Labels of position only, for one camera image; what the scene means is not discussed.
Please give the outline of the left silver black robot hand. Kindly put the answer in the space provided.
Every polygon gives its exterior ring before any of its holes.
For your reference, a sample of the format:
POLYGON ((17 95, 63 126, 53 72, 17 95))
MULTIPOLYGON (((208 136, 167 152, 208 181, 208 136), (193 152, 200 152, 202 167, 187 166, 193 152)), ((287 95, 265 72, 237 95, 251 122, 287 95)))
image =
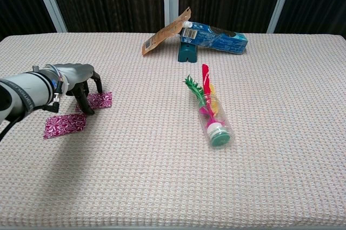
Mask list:
POLYGON ((95 112, 87 99, 88 80, 94 80, 98 93, 103 92, 101 77, 95 72, 94 67, 91 64, 68 63, 57 64, 56 68, 66 77, 69 84, 66 95, 75 97, 79 108, 85 115, 93 115, 95 112))

